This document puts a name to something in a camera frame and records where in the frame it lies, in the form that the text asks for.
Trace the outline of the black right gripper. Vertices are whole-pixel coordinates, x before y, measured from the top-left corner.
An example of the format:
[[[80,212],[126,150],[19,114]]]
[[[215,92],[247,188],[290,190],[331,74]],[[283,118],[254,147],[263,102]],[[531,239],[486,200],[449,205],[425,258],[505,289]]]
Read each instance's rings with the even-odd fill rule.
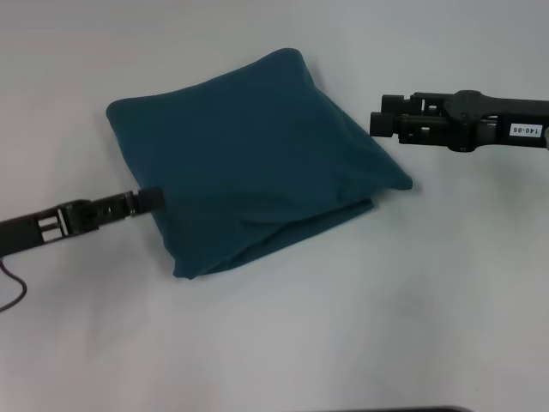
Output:
[[[445,116],[440,115],[442,108]],[[382,96],[381,112],[371,114],[370,134],[398,136],[401,144],[443,145],[470,153],[487,145],[548,148],[548,103],[486,96],[478,91]]]

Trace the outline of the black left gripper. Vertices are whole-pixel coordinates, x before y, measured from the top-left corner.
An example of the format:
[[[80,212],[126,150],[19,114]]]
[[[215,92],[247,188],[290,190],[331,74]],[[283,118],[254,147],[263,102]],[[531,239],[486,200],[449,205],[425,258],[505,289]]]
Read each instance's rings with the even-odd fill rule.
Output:
[[[1,222],[1,257],[91,232],[128,217],[162,209],[160,188],[127,191],[99,200],[62,203]]]

